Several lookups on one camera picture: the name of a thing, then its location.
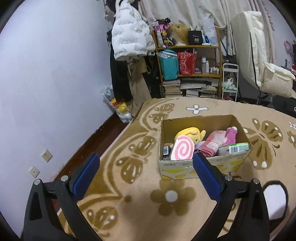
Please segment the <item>bag of toys on floor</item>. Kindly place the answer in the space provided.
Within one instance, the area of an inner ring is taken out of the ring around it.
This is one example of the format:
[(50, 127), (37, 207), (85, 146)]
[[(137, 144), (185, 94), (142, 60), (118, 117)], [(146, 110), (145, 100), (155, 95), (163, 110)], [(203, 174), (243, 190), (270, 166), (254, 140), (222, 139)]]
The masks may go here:
[(124, 101), (117, 101), (111, 85), (106, 85), (102, 92), (105, 101), (116, 112), (119, 119), (123, 123), (129, 123), (132, 120), (132, 115)]

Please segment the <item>stack of books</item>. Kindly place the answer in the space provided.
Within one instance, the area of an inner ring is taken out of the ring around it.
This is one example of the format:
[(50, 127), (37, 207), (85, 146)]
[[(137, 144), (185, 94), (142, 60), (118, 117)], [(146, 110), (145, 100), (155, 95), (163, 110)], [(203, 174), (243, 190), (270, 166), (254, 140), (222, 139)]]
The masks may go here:
[(165, 97), (218, 98), (219, 78), (185, 77), (163, 81)]

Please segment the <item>red gift bag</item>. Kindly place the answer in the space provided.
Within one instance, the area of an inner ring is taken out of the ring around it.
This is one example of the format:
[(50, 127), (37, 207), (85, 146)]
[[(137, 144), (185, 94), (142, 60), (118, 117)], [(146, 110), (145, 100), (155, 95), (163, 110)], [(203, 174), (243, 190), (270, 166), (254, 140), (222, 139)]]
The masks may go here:
[(182, 75), (194, 75), (196, 68), (196, 54), (190, 52), (178, 52), (180, 73)]

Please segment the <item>wall socket upper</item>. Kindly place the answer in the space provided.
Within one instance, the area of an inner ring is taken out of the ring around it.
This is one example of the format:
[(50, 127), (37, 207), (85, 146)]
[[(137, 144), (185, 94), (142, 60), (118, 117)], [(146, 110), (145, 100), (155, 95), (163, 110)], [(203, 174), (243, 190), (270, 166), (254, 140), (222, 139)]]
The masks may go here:
[(48, 162), (52, 159), (53, 155), (50, 153), (49, 150), (45, 150), (43, 154), (41, 154), (41, 157), (44, 159), (44, 161)]

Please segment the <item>wall socket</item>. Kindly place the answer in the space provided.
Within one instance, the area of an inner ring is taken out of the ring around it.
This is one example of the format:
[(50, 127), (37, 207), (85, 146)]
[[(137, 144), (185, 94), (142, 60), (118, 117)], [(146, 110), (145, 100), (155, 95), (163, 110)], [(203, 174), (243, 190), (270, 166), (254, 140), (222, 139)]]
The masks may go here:
[(35, 166), (32, 166), (29, 169), (29, 173), (36, 179), (38, 177), (38, 175), (40, 174), (40, 171)]
[(48, 162), (52, 159), (53, 155), (50, 153), (49, 150), (45, 150), (43, 154), (41, 154), (41, 157), (44, 159), (44, 161)]

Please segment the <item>pink swirl roll plush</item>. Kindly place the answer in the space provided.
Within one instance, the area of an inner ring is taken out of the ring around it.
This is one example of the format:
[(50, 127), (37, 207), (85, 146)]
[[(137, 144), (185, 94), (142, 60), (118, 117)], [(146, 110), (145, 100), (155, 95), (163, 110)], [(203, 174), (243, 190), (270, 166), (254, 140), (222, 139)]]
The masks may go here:
[(194, 142), (186, 135), (178, 136), (171, 151), (170, 160), (191, 160), (194, 154)]

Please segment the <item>pink plastic pack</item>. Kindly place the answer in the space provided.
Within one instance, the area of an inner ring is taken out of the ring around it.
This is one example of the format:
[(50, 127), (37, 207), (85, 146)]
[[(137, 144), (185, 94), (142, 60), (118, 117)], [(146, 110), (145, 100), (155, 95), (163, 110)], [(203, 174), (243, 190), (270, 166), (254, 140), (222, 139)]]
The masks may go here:
[(218, 149), (226, 142), (226, 131), (213, 131), (203, 144), (197, 149), (205, 157), (213, 157)]

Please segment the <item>white rolling cart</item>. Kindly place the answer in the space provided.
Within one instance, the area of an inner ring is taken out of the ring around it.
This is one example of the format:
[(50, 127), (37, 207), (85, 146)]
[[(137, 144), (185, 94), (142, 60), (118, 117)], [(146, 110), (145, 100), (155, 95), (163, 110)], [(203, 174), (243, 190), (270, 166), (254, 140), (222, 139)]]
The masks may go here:
[(239, 66), (226, 62), (222, 65), (222, 99), (237, 101)]

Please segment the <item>white folded mattress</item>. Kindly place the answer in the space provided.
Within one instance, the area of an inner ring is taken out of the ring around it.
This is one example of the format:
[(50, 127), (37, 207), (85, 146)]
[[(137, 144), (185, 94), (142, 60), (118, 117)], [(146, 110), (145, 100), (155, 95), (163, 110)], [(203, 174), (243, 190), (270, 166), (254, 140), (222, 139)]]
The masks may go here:
[(262, 14), (242, 11), (231, 20), (236, 59), (245, 80), (261, 92), (295, 98), (295, 76), (267, 60)]

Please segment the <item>blonde wig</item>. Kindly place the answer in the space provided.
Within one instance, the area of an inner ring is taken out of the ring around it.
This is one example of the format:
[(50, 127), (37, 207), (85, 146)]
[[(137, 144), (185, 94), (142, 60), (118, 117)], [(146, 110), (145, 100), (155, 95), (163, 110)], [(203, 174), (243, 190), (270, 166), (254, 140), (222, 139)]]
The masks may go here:
[(184, 23), (172, 24), (170, 30), (176, 46), (189, 45), (189, 28)]

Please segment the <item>green white tissue pack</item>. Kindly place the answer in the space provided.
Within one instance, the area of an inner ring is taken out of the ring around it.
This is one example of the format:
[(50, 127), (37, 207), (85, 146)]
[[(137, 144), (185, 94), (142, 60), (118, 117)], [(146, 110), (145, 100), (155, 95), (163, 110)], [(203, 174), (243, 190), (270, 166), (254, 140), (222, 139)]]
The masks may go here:
[(248, 143), (237, 143), (237, 144), (230, 144), (222, 146), (218, 149), (217, 155), (218, 156), (225, 156), (229, 154), (237, 154), (244, 151), (249, 150), (249, 144)]

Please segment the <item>wall socket lower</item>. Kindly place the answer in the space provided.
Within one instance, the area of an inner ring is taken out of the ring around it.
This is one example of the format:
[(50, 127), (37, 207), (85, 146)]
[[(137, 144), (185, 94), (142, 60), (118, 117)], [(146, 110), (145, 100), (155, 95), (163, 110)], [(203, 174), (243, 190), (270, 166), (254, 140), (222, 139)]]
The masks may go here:
[(35, 166), (32, 166), (29, 169), (29, 173), (36, 179), (38, 177), (38, 175), (40, 174), (40, 171)]

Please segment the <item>white puffer jacket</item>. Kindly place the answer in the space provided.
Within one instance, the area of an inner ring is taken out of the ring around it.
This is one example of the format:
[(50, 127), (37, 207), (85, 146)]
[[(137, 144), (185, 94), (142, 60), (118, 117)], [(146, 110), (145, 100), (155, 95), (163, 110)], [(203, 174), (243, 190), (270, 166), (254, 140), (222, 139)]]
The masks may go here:
[(130, 62), (152, 55), (156, 50), (149, 25), (132, 3), (133, 1), (119, 1), (116, 4), (115, 21), (111, 30), (116, 61)]

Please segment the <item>black box with 40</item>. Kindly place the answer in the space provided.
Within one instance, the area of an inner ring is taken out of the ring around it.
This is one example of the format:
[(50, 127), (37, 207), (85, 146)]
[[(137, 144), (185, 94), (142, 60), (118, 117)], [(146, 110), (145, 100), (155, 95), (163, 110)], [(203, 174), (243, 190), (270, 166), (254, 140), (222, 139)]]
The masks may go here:
[(202, 45), (203, 44), (202, 31), (189, 31), (188, 39), (189, 39), (189, 45)]

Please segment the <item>wooden shelf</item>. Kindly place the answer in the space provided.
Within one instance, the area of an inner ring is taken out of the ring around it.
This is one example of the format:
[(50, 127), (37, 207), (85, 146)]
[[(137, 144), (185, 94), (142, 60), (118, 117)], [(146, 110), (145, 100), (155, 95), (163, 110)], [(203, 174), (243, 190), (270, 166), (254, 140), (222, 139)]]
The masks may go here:
[(222, 90), (222, 51), (221, 44), (213, 46), (202, 31), (189, 31), (188, 45), (160, 45), (159, 39), (165, 34), (165, 43), (171, 43), (168, 39), (168, 31), (156, 33), (152, 31), (160, 73), (161, 87), (164, 97), (182, 96), (188, 87), (184, 86), (185, 79), (193, 82), (195, 89), (202, 81), (210, 83), (214, 90), (214, 98), (221, 96)]

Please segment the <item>pink plush toy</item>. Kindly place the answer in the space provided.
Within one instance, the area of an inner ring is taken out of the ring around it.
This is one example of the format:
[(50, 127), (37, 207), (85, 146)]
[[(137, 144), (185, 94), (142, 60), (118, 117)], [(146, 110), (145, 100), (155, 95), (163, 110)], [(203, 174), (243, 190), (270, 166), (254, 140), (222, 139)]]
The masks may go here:
[(232, 145), (236, 143), (236, 135), (238, 133), (238, 129), (235, 126), (229, 127), (226, 130), (225, 137), (227, 138), (224, 145)]

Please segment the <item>yellow plush toy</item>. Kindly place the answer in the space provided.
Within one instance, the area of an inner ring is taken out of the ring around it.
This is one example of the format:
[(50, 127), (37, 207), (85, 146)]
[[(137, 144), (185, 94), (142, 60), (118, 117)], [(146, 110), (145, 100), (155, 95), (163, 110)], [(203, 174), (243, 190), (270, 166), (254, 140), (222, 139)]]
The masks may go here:
[(175, 135), (174, 141), (176, 141), (176, 139), (182, 135), (189, 137), (193, 141), (194, 145), (197, 145), (199, 142), (201, 142), (204, 139), (206, 135), (206, 131), (205, 130), (200, 131), (196, 127), (186, 128), (179, 131)]

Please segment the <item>teal bag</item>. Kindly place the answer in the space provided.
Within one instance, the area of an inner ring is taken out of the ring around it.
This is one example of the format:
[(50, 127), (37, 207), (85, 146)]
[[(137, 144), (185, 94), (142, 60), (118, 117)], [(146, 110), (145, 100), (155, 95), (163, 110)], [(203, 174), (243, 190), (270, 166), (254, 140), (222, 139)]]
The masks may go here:
[(179, 59), (175, 51), (165, 49), (158, 52), (164, 80), (176, 80), (179, 75)]

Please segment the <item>anime poster bag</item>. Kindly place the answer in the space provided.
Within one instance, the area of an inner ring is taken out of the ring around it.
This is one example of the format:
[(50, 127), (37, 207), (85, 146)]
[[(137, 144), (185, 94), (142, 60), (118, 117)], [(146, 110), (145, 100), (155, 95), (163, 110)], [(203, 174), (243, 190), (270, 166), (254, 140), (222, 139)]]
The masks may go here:
[(159, 47), (166, 48), (175, 44), (171, 35), (170, 22), (171, 20), (169, 18), (165, 18), (152, 23)]

